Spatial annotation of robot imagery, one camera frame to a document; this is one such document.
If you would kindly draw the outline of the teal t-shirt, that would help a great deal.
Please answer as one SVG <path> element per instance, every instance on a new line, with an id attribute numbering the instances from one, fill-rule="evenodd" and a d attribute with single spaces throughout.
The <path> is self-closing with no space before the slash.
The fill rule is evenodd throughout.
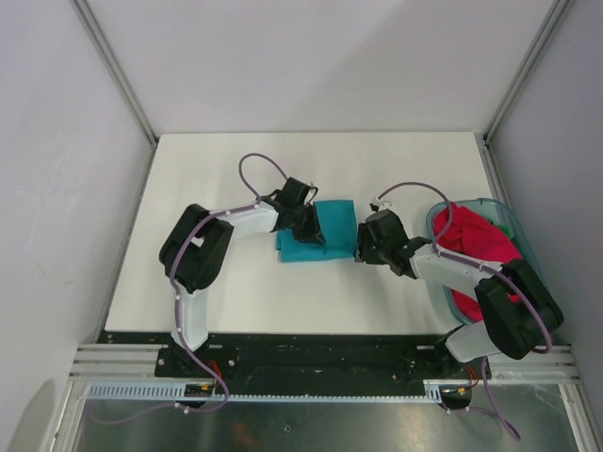
<path id="1" fill-rule="evenodd" d="M 357 243 L 357 219 L 353 200 L 326 200 L 315 203 L 324 244 L 302 243 L 291 231 L 277 233 L 275 249 L 285 264 L 352 259 Z"/>

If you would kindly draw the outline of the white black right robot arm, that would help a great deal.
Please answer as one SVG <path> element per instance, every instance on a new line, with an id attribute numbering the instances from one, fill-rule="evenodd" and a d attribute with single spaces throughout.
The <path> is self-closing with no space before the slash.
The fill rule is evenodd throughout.
<path id="1" fill-rule="evenodd" d="M 444 348 L 434 354 L 435 368 L 446 378 L 458 377 L 474 359 L 498 353 L 513 360 L 547 354 L 552 333 L 563 323 L 561 309 L 529 262 L 479 260 L 425 237 L 410 238 L 389 209 L 359 224 L 355 260 L 440 284 L 478 303 L 482 320 L 447 333 Z"/>

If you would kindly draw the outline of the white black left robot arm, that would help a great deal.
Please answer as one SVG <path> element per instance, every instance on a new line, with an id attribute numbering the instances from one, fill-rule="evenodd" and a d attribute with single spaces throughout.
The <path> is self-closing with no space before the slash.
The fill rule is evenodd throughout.
<path id="1" fill-rule="evenodd" d="M 218 278 L 229 246 L 257 234 L 290 231 L 301 243 L 322 245 L 314 198 L 318 188 L 295 178 L 256 201 L 221 211 L 189 205 L 175 223 L 159 252 L 175 298 L 172 339 L 180 346 L 175 364 L 195 377 L 208 365 L 201 348 L 208 339 L 208 288 Z"/>

